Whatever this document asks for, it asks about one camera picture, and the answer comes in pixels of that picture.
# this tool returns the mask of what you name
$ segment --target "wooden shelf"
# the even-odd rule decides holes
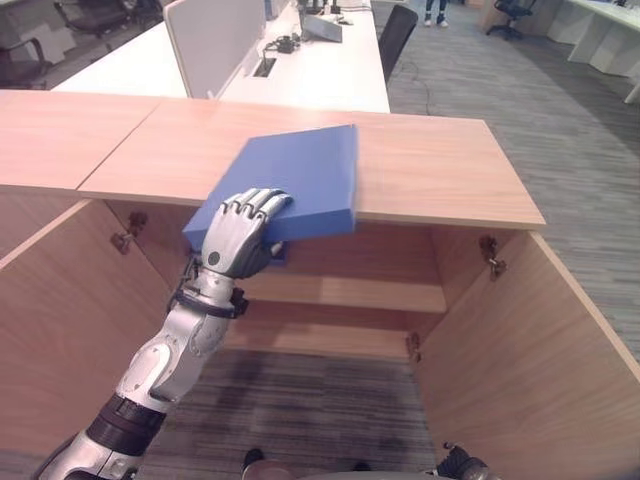
[[[249,299],[444,313],[440,285],[262,273],[238,282]]]
[[[225,348],[406,361],[407,321],[397,311],[254,302]]]

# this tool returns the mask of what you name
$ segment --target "person's legs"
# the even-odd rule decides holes
[[[438,23],[438,26],[440,27],[449,26],[447,21],[444,19],[444,11],[447,8],[447,1],[448,0],[440,0],[440,11],[438,12],[438,19],[436,20],[436,22]]]
[[[434,0],[427,0],[427,9],[424,12],[424,25],[425,25],[425,27],[430,27],[431,26],[431,7],[433,7],[433,2],[434,2]]]

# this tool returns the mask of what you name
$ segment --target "metal hinge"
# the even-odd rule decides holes
[[[498,260],[498,240],[490,235],[481,237],[479,242],[480,251],[482,252],[482,258],[491,267],[491,280],[496,281],[500,275],[507,271],[507,262],[504,260]]]
[[[111,235],[111,243],[122,255],[129,253],[131,241],[142,232],[148,219],[149,217],[145,212],[131,212],[127,231],[125,233],[114,233]]]
[[[420,335],[416,332],[412,332],[405,341],[407,343],[409,361],[418,363],[422,360],[422,355],[420,354]]]

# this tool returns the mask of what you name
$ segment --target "cable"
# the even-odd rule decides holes
[[[431,112],[429,111],[429,102],[431,101],[431,91],[429,90],[429,85],[427,85],[427,82],[425,82],[423,79],[420,78],[420,73],[421,73],[420,68],[418,67],[418,65],[416,65],[416,63],[413,60],[401,60],[400,62],[401,62],[401,66],[400,66],[401,72],[405,72],[405,65],[411,65],[415,69],[413,77],[410,78],[410,81],[419,83],[424,87],[424,91],[427,94],[427,100],[424,107],[427,115],[431,116]]]
[[[49,465],[51,465],[51,463],[53,463],[53,461],[58,457],[58,455],[60,455],[67,448],[69,448],[69,445],[71,445],[71,443],[73,442],[73,439],[76,438],[77,435],[78,435],[77,433],[75,435],[72,435],[67,440],[65,440],[60,446],[58,446],[58,448],[56,448],[53,451],[53,453],[51,455],[49,455],[46,458],[46,460],[44,462],[42,462],[42,464],[38,467],[38,469],[35,471],[35,473],[31,476],[31,480],[39,480],[40,476],[44,473],[44,471],[47,468],[49,468]]]

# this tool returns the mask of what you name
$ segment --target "office floor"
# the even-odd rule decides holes
[[[380,29],[392,6],[374,3]],[[486,37],[477,15],[452,4],[449,29],[414,31],[389,84],[391,110],[485,119],[545,215],[545,238],[640,359],[640,109],[620,100],[630,84],[567,63],[567,47],[546,39]],[[99,48],[53,70],[49,87]],[[434,463],[408,365],[223,352],[140,478],[238,479],[255,445],[299,474],[359,459],[404,471]],[[27,478],[38,460],[0,452],[0,477]]]

